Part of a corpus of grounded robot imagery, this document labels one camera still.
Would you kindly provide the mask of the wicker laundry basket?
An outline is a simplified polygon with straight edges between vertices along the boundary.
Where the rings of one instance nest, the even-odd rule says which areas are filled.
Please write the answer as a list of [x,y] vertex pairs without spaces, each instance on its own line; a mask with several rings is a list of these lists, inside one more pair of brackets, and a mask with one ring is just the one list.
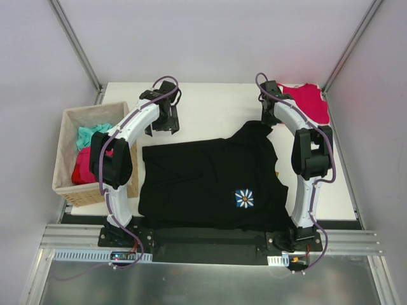
[[128,113],[126,102],[77,107],[63,111],[52,189],[68,203],[75,207],[83,207],[104,201],[98,183],[75,185],[71,180],[79,153],[76,146],[78,128],[93,127],[101,123],[116,125]]

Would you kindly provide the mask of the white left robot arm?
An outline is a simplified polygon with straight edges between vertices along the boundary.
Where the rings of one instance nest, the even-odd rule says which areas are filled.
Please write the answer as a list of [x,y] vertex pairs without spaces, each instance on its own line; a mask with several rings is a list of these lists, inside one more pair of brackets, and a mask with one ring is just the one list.
[[106,132],[92,135],[90,171],[106,201],[108,228],[116,227],[112,239],[120,247],[130,246],[135,234],[127,227],[133,218],[127,195],[133,172],[130,149],[143,134],[179,131],[177,104],[181,96],[178,81],[172,76],[163,76],[140,94],[135,108],[119,123]]

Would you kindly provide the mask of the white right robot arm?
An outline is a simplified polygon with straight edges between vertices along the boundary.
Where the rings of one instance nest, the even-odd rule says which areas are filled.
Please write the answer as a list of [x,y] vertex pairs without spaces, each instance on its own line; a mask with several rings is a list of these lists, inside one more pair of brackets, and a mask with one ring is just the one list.
[[286,234],[287,246],[299,251],[314,237],[316,206],[329,170],[336,170],[333,159],[333,131],[328,125],[318,125],[298,108],[294,99],[282,93],[276,81],[258,84],[262,103],[261,120],[270,126],[283,123],[294,137],[291,165],[297,175],[297,190],[291,219],[293,231]]

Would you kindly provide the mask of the black flower print t-shirt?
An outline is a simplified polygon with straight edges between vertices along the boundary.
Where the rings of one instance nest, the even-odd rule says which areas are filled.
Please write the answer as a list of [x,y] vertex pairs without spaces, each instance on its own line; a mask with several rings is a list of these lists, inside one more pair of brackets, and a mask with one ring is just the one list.
[[287,229],[271,132],[248,121],[227,139],[144,147],[139,213],[156,228]]

